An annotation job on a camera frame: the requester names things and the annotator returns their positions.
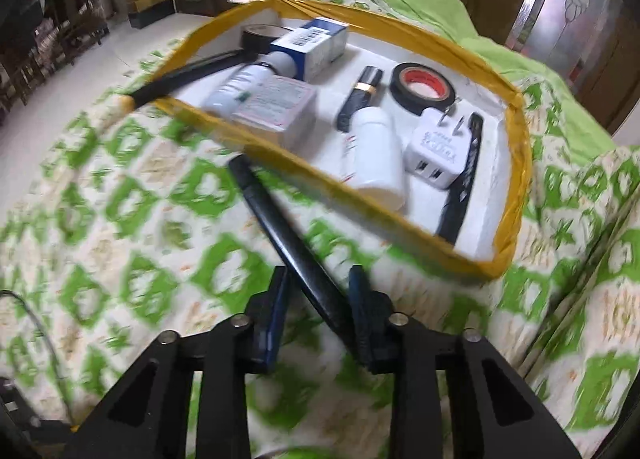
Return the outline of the black marker in tray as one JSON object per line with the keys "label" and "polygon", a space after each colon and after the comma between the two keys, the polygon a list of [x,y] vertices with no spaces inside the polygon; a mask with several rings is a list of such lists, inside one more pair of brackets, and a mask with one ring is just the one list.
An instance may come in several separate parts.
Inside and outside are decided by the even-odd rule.
{"label": "black marker in tray", "polygon": [[478,159],[480,159],[480,145],[482,145],[484,119],[473,112],[468,123],[471,141],[465,167],[457,179],[452,182],[436,235],[450,245],[455,245],[468,211],[472,188],[475,180]]}

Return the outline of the black gold lipstick tube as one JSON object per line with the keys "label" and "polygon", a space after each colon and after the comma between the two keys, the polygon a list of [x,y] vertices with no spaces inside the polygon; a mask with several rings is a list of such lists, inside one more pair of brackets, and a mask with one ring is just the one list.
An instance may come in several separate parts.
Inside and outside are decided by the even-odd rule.
{"label": "black gold lipstick tube", "polygon": [[363,69],[335,118],[334,127],[337,131],[349,132],[352,117],[358,110],[369,106],[378,92],[382,77],[383,70],[378,67],[366,66]]}

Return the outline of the black tape roll white core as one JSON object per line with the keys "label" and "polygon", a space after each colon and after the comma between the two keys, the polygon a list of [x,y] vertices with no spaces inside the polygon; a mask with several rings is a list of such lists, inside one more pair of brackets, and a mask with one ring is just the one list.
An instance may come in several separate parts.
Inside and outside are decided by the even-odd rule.
{"label": "black tape roll white core", "polygon": [[271,43],[290,31],[290,28],[278,25],[253,24],[244,26],[241,32],[241,48],[255,54],[267,54],[271,51]]}

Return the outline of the blue white medicine box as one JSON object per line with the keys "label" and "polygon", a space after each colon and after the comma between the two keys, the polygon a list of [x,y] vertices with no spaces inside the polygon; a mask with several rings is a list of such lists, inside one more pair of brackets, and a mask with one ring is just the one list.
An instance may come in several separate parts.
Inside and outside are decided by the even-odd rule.
{"label": "blue white medicine box", "polygon": [[271,42],[270,51],[290,56],[295,63],[294,78],[310,82],[343,55],[348,33],[347,24],[316,17]]}

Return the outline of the dark wooden furniture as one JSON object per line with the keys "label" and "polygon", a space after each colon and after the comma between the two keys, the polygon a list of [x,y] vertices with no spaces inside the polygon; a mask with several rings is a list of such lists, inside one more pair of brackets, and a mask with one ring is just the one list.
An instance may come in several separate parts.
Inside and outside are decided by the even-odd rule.
{"label": "dark wooden furniture", "polygon": [[94,0],[18,0],[1,25],[1,101],[26,104],[32,87],[110,34]]}

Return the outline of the black marker yellow caps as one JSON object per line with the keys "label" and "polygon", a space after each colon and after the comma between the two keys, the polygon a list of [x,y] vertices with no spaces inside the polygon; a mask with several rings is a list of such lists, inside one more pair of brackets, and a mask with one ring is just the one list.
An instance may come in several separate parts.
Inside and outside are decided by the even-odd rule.
{"label": "black marker yellow caps", "polygon": [[188,63],[154,78],[130,94],[122,95],[119,97],[117,109],[124,114],[129,114],[129,112],[133,112],[139,107],[149,104],[149,102],[166,97],[175,92],[175,90],[196,80],[216,74],[216,72],[226,70],[235,65],[254,62],[257,57],[258,54],[255,52],[238,49]]}

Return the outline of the white foam tray yellow tape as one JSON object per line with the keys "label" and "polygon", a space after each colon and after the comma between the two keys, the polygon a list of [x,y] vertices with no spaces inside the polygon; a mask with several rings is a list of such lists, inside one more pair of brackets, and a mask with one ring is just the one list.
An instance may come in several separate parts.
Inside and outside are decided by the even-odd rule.
{"label": "white foam tray yellow tape", "polygon": [[387,16],[253,1],[196,30],[152,101],[415,257],[483,280],[510,265],[532,155],[517,88]]}

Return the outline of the white pink medicine box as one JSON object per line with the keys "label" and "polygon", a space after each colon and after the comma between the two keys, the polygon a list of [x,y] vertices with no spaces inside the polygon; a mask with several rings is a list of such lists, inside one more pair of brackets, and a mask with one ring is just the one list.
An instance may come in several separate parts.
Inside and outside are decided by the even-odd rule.
{"label": "white pink medicine box", "polygon": [[314,128],[316,110],[314,86],[273,76],[233,112],[231,121],[258,138],[293,149]]}

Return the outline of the white USB wall charger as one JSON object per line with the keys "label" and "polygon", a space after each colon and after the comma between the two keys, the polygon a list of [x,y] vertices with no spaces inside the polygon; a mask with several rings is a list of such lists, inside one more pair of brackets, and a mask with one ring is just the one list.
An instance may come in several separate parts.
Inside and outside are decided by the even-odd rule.
{"label": "white USB wall charger", "polygon": [[449,112],[425,108],[405,146],[405,170],[438,190],[448,190],[468,160],[473,112],[465,100],[455,101]]}

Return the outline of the white bottle red label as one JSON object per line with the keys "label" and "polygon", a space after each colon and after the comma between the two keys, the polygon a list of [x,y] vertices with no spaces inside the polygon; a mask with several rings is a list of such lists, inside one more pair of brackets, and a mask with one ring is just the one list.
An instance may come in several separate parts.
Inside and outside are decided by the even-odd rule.
{"label": "white bottle red label", "polygon": [[381,107],[366,107],[352,117],[344,137],[343,182],[390,211],[406,202],[401,140],[394,118]]}

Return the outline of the black tape roll red core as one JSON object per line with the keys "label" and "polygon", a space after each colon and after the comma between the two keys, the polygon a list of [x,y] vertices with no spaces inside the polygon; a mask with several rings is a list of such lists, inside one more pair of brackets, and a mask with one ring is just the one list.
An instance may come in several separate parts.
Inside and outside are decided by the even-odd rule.
{"label": "black tape roll red core", "polygon": [[416,116],[427,108],[448,112],[457,99],[448,79],[434,68],[418,63],[398,64],[388,88],[394,100]]}

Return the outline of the white bottle green label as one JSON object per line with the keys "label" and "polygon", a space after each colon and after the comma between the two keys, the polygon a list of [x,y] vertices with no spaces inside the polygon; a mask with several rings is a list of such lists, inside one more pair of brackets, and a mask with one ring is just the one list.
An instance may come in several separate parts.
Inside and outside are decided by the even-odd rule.
{"label": "white bottle green label", "polygon": [[201,108],[215,116],[229,118],[267,79],[272,76],[293,78],[295,75],[296,63],[291,55],[279,51],[260,55],[256,62],[235,72],[210,93]]}

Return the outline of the long black marker pen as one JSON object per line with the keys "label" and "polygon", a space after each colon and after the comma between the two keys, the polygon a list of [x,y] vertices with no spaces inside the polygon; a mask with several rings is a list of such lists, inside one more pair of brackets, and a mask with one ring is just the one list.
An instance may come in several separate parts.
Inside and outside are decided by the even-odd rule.
{"label": "long black marker pen", "polygon": [[296,229],[288,223],[267,188],[250,167],[247,156],[234,157],[229,172],[262,231],[281,261],[298,279],[299,288],[328,327],[352,355],[357,355],[357,337],[352,308],[337,283],[324,269]]}

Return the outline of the green patterned quilt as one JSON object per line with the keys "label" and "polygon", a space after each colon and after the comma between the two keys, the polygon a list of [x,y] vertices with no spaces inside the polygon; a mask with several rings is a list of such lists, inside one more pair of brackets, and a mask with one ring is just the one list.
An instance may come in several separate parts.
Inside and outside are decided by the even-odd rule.
{"label": "green patterned quilt", "polygon": [[[352,265],[427,327],[472,327],[586,458],[639,377],[639,150],[615,145],[541,63],[480,36],[459,0],[311,0],[416,26],[523,97],[532,167],[513,259],[491,280],[444,271],[278,172],[265,181],[340,283]],[[182,44],[154,52],[143,84]],[[277,253],[212,134],[107,90],[58,137],[1,227],[1,368],[48,416],[88,413],[163,329],[194,333],[265,288]]]}

